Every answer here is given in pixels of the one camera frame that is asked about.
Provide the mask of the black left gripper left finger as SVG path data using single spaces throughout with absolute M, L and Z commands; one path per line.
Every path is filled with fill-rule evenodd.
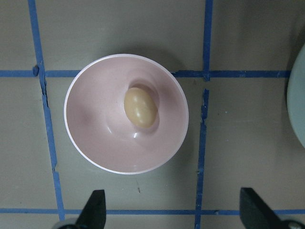
M 94 190 L 75 225 L 78 229 L 103 229 L 106 223 L 104 190 Z

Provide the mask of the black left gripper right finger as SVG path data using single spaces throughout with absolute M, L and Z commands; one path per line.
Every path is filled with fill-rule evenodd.
M 250 187 L 240 189 L 239 212 L 246 229 L 289 229 L 291 220 L 281 220 Z

